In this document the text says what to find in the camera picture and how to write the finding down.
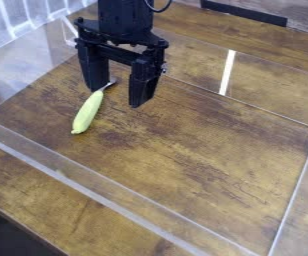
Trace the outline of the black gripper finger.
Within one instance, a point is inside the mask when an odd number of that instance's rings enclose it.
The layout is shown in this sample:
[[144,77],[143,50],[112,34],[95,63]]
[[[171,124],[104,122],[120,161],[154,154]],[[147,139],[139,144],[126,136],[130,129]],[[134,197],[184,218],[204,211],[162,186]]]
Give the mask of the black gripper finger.
[[128,104],[132,108],[154,97],[160,73],[160,65],[152,57],[139,57],[132,62],[128,78]]
[[110,82],[108,59],[95,45],[79,43],[76,49],[85,86],[95,92]]

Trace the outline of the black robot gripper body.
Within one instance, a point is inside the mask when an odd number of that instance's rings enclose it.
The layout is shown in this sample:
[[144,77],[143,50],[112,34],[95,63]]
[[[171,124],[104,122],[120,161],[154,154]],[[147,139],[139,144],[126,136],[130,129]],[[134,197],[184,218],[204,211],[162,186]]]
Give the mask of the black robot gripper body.
[[[116,26],[111,26],[103,31],[97,20],[83,18],[77,18],[73,24],[77,27],[76,47],[89,47],[88,56],[96,53],[103,58],[124,65],[131,65],[139,58],[144,58],[155,66],[164,64],[164,50],[168,48],[168,42],[158,37],[151,29],[144,28],[118,33]],[[119,48],[119,45],[144,46],[146,49],[142,53],[136,53]]]

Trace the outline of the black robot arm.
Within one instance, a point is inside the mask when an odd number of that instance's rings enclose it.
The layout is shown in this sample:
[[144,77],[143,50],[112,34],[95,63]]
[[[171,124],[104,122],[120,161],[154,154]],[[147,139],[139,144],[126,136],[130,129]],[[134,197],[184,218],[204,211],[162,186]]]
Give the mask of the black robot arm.
[[97,0],[97,19],[79,17],[75,48],[87,88],[110,82],[108,61],[131,67],[128,105],[144,104],[155,94],[164,72],[168,42],[152,32],[154,0]]

